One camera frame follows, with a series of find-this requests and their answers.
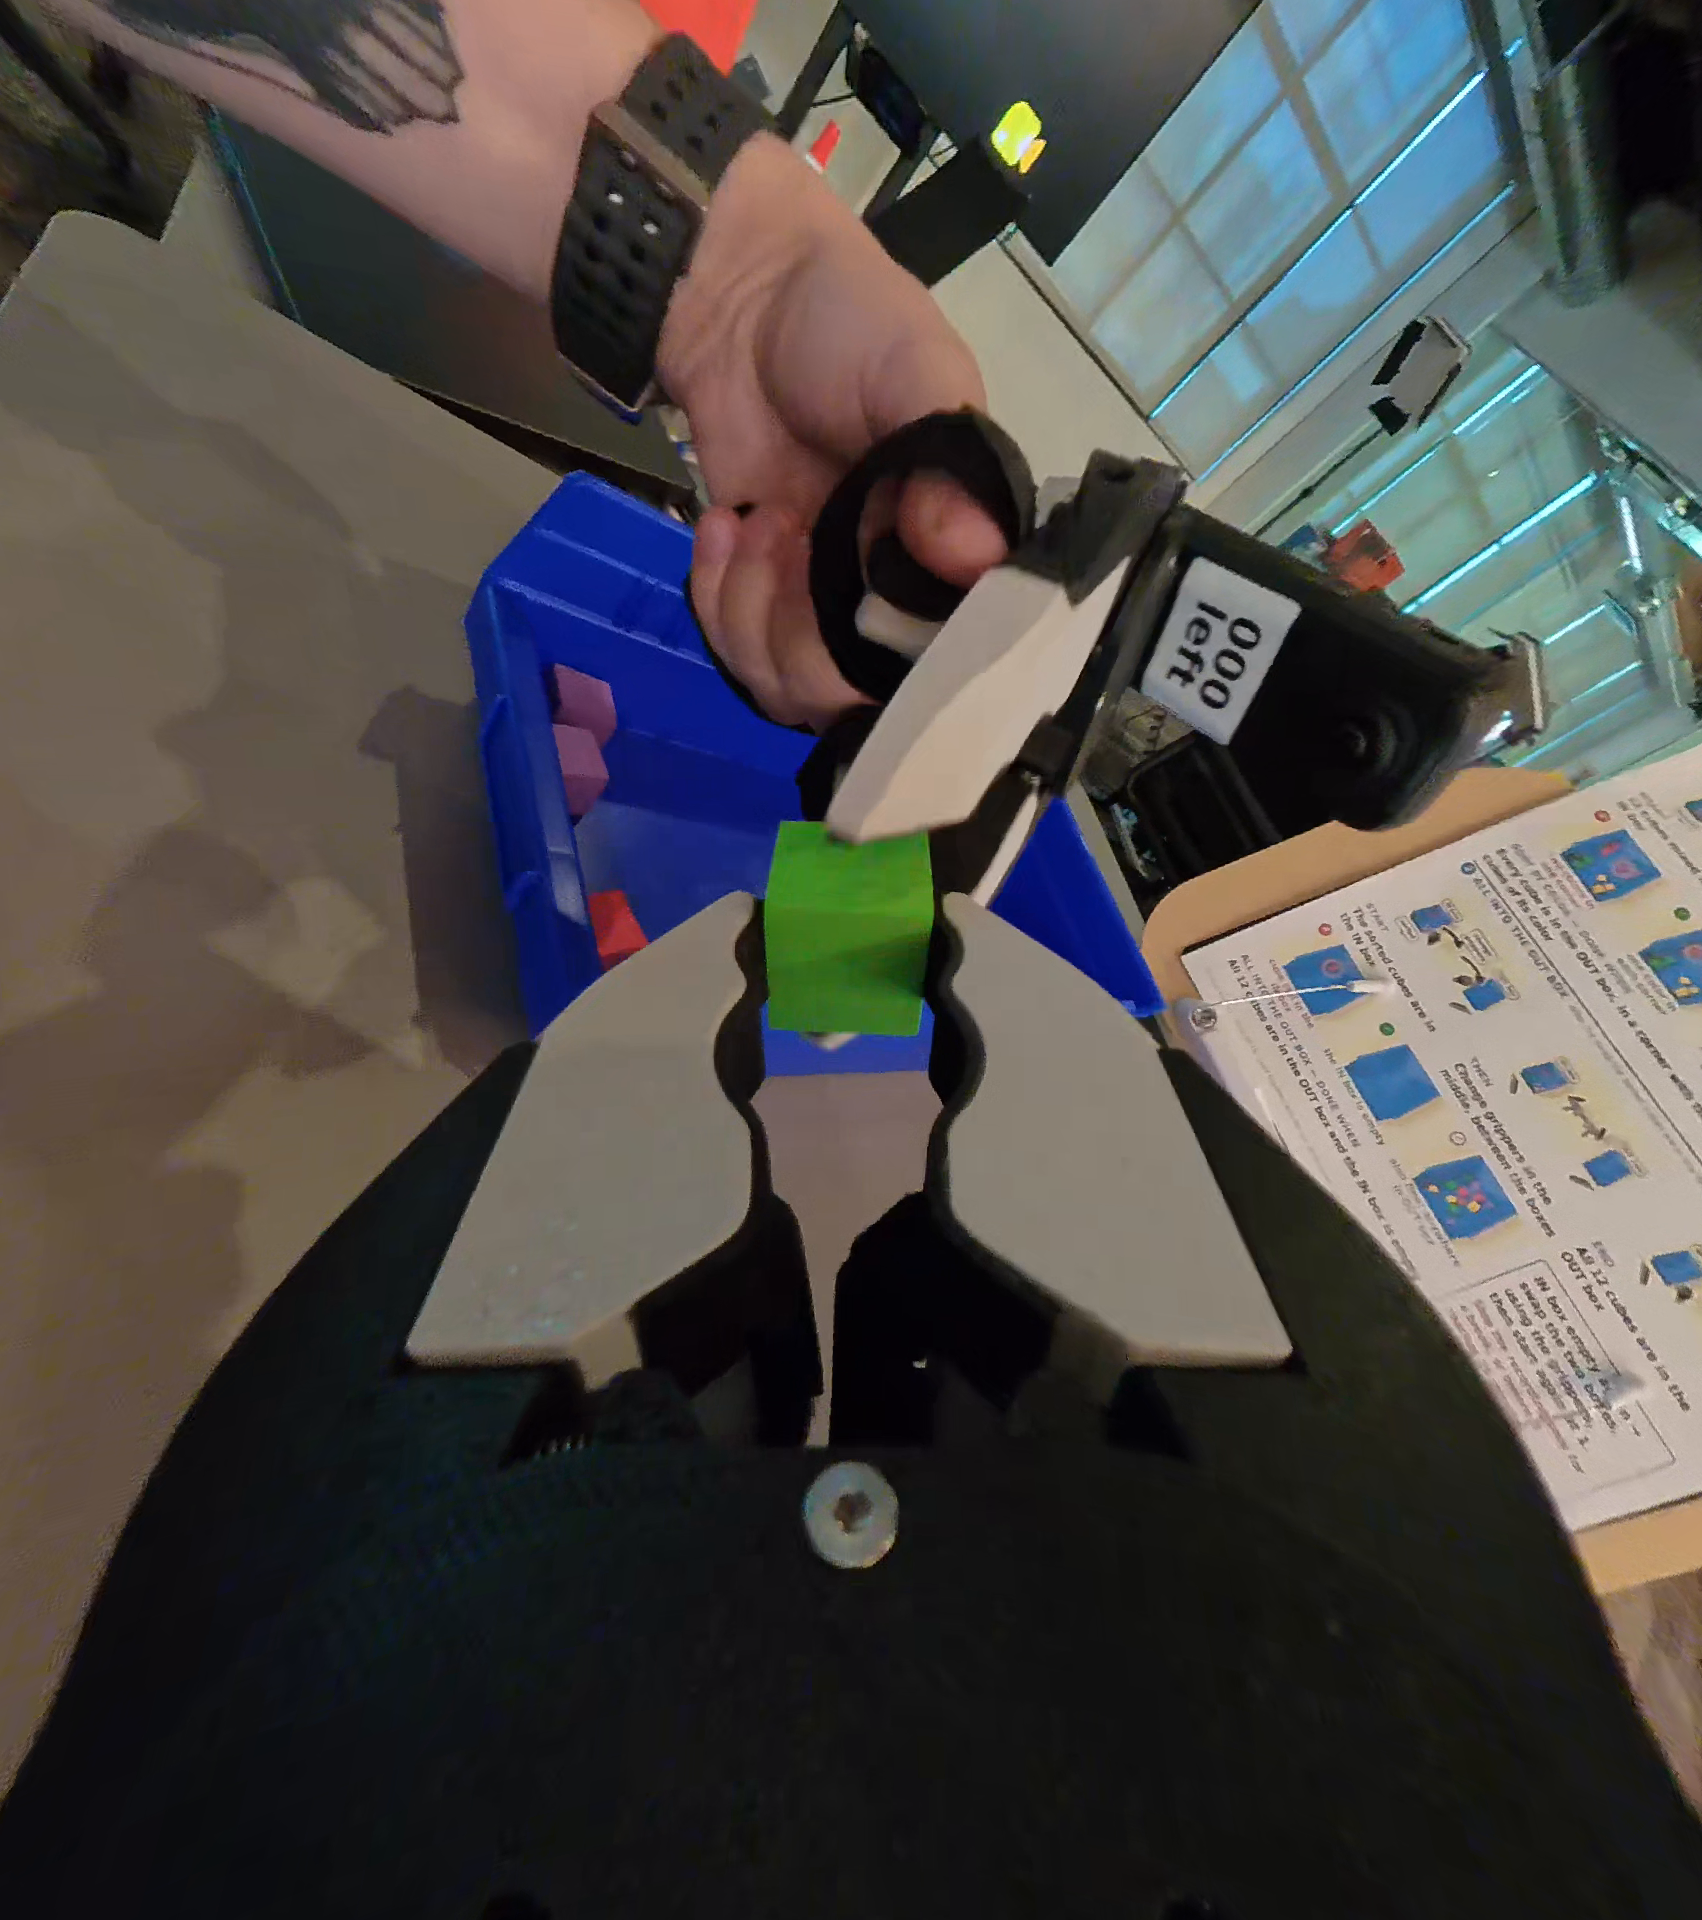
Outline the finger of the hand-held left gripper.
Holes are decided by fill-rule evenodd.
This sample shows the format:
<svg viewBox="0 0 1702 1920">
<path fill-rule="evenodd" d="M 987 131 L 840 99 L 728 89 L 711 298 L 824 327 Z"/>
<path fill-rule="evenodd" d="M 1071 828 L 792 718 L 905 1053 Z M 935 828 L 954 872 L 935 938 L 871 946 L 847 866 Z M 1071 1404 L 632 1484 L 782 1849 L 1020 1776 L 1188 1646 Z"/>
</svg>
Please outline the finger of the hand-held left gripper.
<svg viewBox="0 0 1702 1920">
<path fill-rule="evenodd" d="M 1071 600 L 1033 573 L 985 573 L 851 761 L 829 833 L 886 841 L 963 824 L 1032 733 L 1064 710 L 1101 628 L 1105 583 Z"/>
<path fill-rule="evenodd" d="M 1053 790 L 1039 780 L 1000 780 L 967 816 L 967 896 L 993 904 L 1045 816 Z"/>
</svg>

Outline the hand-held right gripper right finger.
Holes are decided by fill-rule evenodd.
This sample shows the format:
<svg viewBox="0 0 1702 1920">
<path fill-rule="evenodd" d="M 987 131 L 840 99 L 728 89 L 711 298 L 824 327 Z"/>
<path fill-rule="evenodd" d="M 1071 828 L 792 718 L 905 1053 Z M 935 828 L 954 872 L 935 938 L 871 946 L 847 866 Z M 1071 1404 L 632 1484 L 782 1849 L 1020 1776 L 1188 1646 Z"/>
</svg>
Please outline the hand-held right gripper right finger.
<svg viewBox="0 0 1702 1920">
<path fill-rule="evenodd" d="M 1018 1370 L 1278 1370 L 1295 1341 L 1171 1055 L 1101 986 L 940 899 L 927 1203 L 1014 1311 Z"/>
</svg>

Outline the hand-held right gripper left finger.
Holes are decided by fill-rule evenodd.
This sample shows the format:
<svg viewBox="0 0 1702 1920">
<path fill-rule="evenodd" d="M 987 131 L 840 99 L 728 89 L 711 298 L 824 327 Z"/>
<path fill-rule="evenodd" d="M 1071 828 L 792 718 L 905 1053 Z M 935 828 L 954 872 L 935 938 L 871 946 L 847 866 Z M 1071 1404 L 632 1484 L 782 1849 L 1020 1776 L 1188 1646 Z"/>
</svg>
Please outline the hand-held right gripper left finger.
<svg viewBox="0 0 1702 1920">
<path fill-rule="evenodd" d="M 640 1370 L 640 1309 L 728 1248 L 766 1184 L 762 899 L 608 972 L 532 1049 L 410 1331 L 423 1370 Z"/>
</svg>

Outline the green wooden cube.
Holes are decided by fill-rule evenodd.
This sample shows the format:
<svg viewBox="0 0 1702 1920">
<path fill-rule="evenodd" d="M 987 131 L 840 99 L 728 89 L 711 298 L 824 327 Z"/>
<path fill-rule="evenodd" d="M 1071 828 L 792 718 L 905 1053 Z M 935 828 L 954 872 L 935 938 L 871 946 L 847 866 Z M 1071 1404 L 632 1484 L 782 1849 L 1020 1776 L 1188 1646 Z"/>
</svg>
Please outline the green wooden cube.
<svg viewBox="0 0 1702 1920">
<path fill-rule="evenodd" d="M 766 885 L 768 1032 L 905 1043 L 924 1019 L 935 933 L 930 837 L 866 845 L 782 820 Z"/>
</svg>

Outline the blue plastic bin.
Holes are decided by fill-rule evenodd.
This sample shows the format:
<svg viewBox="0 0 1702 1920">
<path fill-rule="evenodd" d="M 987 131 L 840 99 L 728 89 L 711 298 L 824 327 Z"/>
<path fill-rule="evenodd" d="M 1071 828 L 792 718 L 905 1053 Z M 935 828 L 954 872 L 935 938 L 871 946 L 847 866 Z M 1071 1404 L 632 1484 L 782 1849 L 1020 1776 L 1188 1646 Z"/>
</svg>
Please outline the blue plastic bin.
<svg viewBox="0 0 1702 1920">
<path fill-rule="evenodd" d="M 758 718 L 685 604 L 693 528 L 569 472 L 486 565 L 466 613 L 504 912 L 532 1036 L 601 976 L 595 893 L 648 943 L 728 893 L 762 896 L 774 828 L 800 816 L 806 733 Z M 615 698 L 603 795 L 571 824 L 553 671 Z"/>
</svg>

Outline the person's left forearm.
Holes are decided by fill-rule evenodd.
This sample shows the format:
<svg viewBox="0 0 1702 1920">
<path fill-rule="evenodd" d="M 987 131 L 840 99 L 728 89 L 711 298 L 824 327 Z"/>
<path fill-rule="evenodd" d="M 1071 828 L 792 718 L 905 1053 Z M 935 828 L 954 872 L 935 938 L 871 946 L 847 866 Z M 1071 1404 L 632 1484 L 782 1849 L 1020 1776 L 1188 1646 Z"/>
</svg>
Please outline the person's left forearm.
<svg viewBox="0 0 1702 1920">
<path fill-rule="evenodd" d="M 587 122 L 659 22 L 640 3 L 51 3 L 81 35 L 296 149 L 549 302 Z"/>
</svg>

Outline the grey desk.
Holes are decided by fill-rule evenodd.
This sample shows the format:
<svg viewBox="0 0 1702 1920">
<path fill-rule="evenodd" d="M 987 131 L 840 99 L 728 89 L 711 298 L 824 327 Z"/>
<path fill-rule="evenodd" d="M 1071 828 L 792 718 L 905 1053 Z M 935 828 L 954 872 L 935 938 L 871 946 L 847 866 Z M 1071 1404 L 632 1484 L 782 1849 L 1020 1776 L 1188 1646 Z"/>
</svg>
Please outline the grey desk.
<svg viewBox="0 0 1702 1920">
<path fill-rule="evenodd" d="M 93 213 L 0 302 L 0 1795 L 215 1362 L 524 1036 L 463 604 L 552 482 Z"/>
</svg>

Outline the person's left hand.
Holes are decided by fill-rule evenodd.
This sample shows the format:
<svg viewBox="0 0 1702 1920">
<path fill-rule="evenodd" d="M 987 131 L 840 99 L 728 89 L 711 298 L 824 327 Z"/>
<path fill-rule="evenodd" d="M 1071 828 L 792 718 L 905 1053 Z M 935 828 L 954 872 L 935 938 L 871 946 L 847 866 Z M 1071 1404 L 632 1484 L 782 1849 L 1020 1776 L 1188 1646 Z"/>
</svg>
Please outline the person's left hand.
<svg viewBox="0 0 1702 1920">
<path fill-rule="evenodd" d="M 892 431 L 985 413 L 980 366 L 829 180 L 758 136 L 675 285 L 659 377 L 711 493 L 693 536 L 698 622 L 770 723 L 818 733 L 863 698 L 813 620 L 813 519 Z"/>
</svg>

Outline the black wristwatch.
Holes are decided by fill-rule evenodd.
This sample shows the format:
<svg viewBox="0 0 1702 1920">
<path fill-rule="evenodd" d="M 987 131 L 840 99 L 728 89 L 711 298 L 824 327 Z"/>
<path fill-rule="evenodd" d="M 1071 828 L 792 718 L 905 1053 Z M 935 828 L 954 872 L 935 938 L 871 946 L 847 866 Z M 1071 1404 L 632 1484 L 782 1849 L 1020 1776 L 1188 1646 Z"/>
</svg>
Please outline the black wristwatch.
<svg viewBox="0 0 1702 1920">
<path fill-rule="evenodd" d="M 557 358 L 630 423 L 659 403 L 659 345 L 711 200 L 766 131 L 766 108 L 683 33 L 587 122 L 549 316 Z"/>
</svg>

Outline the large dark screen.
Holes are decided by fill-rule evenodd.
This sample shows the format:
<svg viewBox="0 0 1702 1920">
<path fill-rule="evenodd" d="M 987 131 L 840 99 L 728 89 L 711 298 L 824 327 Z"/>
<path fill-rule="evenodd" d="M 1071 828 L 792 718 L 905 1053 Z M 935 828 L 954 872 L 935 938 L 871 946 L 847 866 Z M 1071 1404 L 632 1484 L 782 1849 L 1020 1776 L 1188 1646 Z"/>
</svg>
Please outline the large dark screen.
<svg viewBox="0 0 1702 1920">
<path fill-rule="evenodd" d="M 1255 3 L 851 3 L 940 131 L 985 137 L 1009 108 L 1045 153 L 1020 232 L 1054 263 Z"/>
</svg>

